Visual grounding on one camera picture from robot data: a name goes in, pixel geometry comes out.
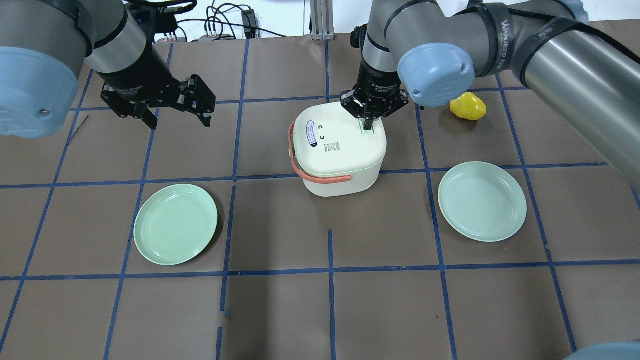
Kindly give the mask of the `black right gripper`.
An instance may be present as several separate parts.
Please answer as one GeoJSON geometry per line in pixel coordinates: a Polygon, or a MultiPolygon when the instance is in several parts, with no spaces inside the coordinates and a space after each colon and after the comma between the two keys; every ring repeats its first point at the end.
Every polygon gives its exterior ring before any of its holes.
{"type": "Polygon", "coordinates": [[[354,87],[340,93],[340,105],[354,118],[364,120],[364,132],[374,132],[376,119],[391,116],[409,104],[409,94],[401,84],[396,71],[361,63],[354,87]]]}

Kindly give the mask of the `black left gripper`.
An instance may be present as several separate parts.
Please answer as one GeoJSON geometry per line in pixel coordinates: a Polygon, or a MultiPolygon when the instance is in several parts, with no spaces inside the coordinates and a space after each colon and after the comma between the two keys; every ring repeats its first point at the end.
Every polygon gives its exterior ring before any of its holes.
{"type": "Polygon", "coordinates": [[[183,81],[174,78],[153,47],[144,48],[137,59],[126,59],[124,64],[100,66],[100,77],[104,81],[100,97],[119,117],[133,117],[156,130],[158,118],[150,108],[171,108],[194,114],[205,128],[211,127],[215,94],[196,74],[183,81]]]}

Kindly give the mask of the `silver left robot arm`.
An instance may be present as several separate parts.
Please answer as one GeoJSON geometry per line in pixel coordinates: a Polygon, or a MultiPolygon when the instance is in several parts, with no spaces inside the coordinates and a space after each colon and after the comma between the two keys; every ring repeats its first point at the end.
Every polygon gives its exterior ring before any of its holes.
{"type": "Polygon", "coordinates": [[[174,78],[153,46],[169,17],[195,0],[3,0],[2,136],[43,138],[58,132],[79,91],[83,65],[103,80],[100,94],[121,118],[158,125],[151,109],[170,108],[211,125],[217,98],[196,74],[174,78]]]}

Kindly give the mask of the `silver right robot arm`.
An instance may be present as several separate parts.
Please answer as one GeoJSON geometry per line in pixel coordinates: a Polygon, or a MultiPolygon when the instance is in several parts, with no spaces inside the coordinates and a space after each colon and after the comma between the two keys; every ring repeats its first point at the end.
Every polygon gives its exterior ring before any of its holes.
{"type": "Polygon", "coordinates": [[[639,57],[590,26],[580,0],[471,2],[452,16],[436,0],[375,0],[351,44],[359,75],[340,103],[366,129],[409,100],[444,106],[509,70],[639,189],[639,57]]]}

